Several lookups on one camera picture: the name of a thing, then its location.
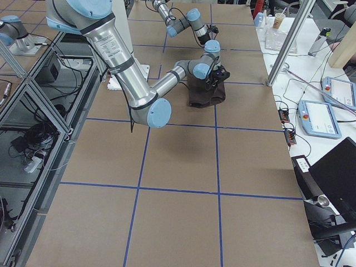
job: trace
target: black monitor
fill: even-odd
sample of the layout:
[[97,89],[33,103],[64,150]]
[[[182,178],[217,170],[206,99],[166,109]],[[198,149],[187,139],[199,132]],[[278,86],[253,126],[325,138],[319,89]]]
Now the black monitor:
[[345,221],[356,221],[356,143],[345,138],[309,172]]

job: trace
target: plastic cup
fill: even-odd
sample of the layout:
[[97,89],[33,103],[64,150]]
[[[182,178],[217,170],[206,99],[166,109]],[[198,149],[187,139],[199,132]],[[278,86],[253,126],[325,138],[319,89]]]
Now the plastic cup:
[[284,20],[284,18],[285,18],[285,14],[282,14],[282,13],[275,14],[273,28],[279,29],[279,26],[282,24],[282,21]]

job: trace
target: blue cable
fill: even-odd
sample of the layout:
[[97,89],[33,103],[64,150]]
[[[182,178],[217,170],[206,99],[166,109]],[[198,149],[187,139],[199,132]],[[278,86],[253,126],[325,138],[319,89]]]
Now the blue cable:
[[338,261],[337,261],[336,264],[335,264],[335,267],[338,267],[338,264],[339,264],[339,262],[340,262],[340,260],[341,260],[341,258],[342,258],[342,256],[343,256],[343,254],[344,254],[344,252],[345,252],[345,250],[346,250],[348,244],[351,242],[351,240],[352,240],[355,236],[356,236],[356,233],[353,234],[353,235],[349,238],[349,240],[347,240],[347,242],[346,242],[346,244],[345,244],[343,250],[341,251],[340,257],[338,258]]

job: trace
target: white table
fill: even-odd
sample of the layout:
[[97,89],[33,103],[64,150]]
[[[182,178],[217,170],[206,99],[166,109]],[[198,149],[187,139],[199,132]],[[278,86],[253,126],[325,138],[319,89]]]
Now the white table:
[[[294,18],[286,18],[285,20],[283,20],[280,26],[280,30],[287,32],[293,22],[293,19]],[[268,25],[271,25],[273,20],[274,20],[273,17],[269,17]],[[276,54],[278,54],[278,51],[265,49],[265,42],[263,38],[265,30],[263,29],[256,29],[256,30],[259,36],[261,50],[264,53],[265,65],[269,74],[271,71],[271,66],[274,64],[277,58]],[[320,52],[318,52],[316,57],[301,56],[301,55],[308,54],[308,51],[312,46],[312,44],[314,43],[314,40],[318,36],[319,32],[320,30],[317,28],[314,21],[311,18],[308,18],[305,21],[296,39],[297,53],[296,54],[290,53],[290,55],[286,59],[286,63],[288,63],[289,69],[292,72],[296,73],[298,76],[305,79],[306,81],[309,82],[318,81],[318,82],[313,82],[313,85],[316,86],[317,88],[321,88],[319,81],[322,77],[326,77],[326,76],[330,76],[330,77],[339,76],[339,79],[349,81],[347,75],[344,74],[344,71],[342,69],[331,68],[327,64],[324,71],[324,66],[329,57],[328,55],[330,54],[330,49],[326,43],[322,46],[322,48],[324,47],[325,48],[322,49]],[[300,99],[325,102],[323,100],[322,95],[310,87],[308,87],[305,91],[305,94],[303,94],[303,91],[306,88],[306,84],[298,81],[291,80],[288,89],[286,90],[288,81],[291,78],[294,77],[288,73],[281,72],[278,75],[275,83],[273,84],[273,93],[275,95],[276,101],[285,102],[289,108],[297,108],[296,104],[293,103],[292,101],[298,103]],[[276,104],[277,107],[279,107],[281,103],[277,102]],[[351,115],[347,111],[335,107],[333,107],[333,110],[337,117],[337,120],[349,121],[349,120],[356,119],[353,115]],[[338,143],[344,140],[347,136],[351,137],[353,140],[356,140],[356,122],[339,123],[339,127],[342,133],[342,138],[333,140],[333,139],[312,137],[306,135],[304,129],[301,127],[300,119],[296,117],[296,109],[289,110],[289,117],[291,123],[294,126],[296,126],[296,133],[301,137],[305,138],[311,145],[311,153],[308,156],[308,160],[311,165],[317,162],[321,157],[323,157],[328,151],[334,148]],[[309,145],[298,136],[296,137],[296,141],[297,144],[290,148],[290,156],[292,157],[298,155],[307,155],[310,151]],[[329,258],[322,258],[321,255],[323,254],[323,252],[321,251],[320,247],[316,245],[315,248],[318,253],[320,266],[330,266],[329,264],[332,260],[332,256]],[[351,265],[351,266],[356,265],[356,249],[347,249],[345,251],[343,258],[338,266],[340,267],[343,265]]]

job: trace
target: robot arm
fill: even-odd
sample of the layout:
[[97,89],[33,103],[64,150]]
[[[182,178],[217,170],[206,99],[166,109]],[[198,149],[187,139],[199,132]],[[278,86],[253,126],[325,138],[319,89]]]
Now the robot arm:
[[152,5],[165,21],[167,25],[167,33],[170,37],[175,37],[185,29],[192,27],[200,44],[204,45],[210,40],[210,32],[214,32],[216,34],[219,32],[216,26],[208,29],[207,25],[203,23],[200,12],[197,8],[193,8],[180,19],[176,19],[176,17],[170,13],[170,9],[168,8],[165,0],[152,0]]
[[23,26],[21,20],[15,15],[9,15],[0,19],[0,40],[6,46],[14,43],[22,51],[34,47],[34,41]]
[[219,47],[216,52],[206,51],[199,60],[178,62],[151,87],[115,27],[112,1],[46,0],[46,3],[50,27],[82,34],[101,55],[111,74],[120,81],[129,96],[130,115],[136,123],[155,128],[165,126],[171,115],[171,106],[168,100],[160,97],[176,86],[187,73],[204,79],[211,71],[207,66],[214,69],[220,63],[216,60],[220,58]]

